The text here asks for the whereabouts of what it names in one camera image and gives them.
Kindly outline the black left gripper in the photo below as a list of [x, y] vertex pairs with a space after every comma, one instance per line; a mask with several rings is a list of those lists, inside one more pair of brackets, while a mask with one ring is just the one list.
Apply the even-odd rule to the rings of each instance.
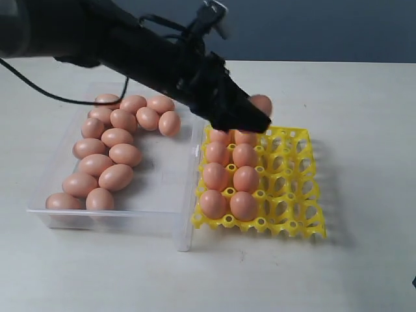
[[181, 73], [177, 89], [191, 112], [214, 129], [264, 133], [271, 124], [271, 119], [232, 81], [225, 60], [215, 53], [192, 60], [190, 70]]

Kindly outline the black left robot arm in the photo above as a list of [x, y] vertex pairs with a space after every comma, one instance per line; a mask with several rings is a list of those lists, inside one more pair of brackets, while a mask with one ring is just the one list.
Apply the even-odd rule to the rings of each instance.
[[83, 68], [104, 65], [184, 105], [217, 130], [265, 132], [271, 121], [207, 53], [205, 35], [227, 34], [227, 8], [204, 1], [182, 26], [154, 14], [139, 18], [112, 1], [2, 1], [1, 64], [52, 57]]

